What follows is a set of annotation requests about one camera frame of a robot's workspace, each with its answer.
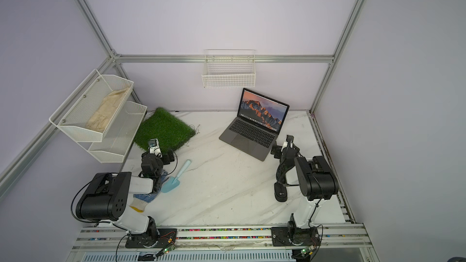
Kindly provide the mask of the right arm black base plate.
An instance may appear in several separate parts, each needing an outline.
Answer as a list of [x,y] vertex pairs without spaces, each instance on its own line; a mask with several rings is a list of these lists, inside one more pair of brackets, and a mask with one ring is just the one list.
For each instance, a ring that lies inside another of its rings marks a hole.
[[317,228],[272,227],[273,246],[320,246],[321,239]]

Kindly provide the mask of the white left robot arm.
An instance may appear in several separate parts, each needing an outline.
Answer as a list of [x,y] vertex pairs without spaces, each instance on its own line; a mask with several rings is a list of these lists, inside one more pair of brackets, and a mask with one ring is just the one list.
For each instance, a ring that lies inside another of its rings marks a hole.
[[150,152],[141,155],[141,173],[97,173],[74,196],[70,211],[82,223],[107,223],[125,230],[129,241],[143,247],[154,247],[164,239],[154,218],[143,214],[142,206],[154,200],[167,182],[164,166],[177,162],[173,150],[158,156]]

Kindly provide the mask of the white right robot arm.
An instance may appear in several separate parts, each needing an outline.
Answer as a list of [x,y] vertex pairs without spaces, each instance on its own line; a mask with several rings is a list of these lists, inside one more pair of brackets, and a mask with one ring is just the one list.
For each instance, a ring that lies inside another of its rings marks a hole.
[[271,155],[280,161],[274,183],[274,196],[278,202],[284,203],[288,199],[288,183],[286,175],[296,170],[297,184],[302,199],[297,210],[291,214],[285,227],[273,227],[272,237],[275,246],[319,245],[321,235],[318,232],[316,218],[326,201],[337,195],[339,183],[327,163],[319,155],[307,160],[300,149],[294,144],[294,137],[287,135],[282,146],[273,144]]

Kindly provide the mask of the grey laptop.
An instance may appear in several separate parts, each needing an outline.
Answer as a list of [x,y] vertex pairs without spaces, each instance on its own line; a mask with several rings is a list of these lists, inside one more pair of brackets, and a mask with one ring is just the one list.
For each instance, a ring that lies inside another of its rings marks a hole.
[[265,161],[279,136],[290,105],[250,89],[241,93],[237,115],[219,140]]

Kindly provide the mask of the black wireless mouse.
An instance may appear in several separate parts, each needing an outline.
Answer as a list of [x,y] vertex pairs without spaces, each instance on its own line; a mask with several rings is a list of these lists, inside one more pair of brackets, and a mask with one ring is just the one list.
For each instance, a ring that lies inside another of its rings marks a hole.
[[282,183],[274,183],[274,196],[278,202],[284,203],[288,199],[288,192],[286,186]]

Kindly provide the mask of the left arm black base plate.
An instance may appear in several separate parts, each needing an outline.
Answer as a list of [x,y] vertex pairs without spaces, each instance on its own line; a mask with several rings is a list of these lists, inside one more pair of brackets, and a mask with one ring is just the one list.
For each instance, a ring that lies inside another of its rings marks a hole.
[[157,229],[158,232],[154,238],[150,234],[134,234],[126,241],[125,248],[143,249],[143,248],[166,248],[175,244],[178,230],[175,228]]

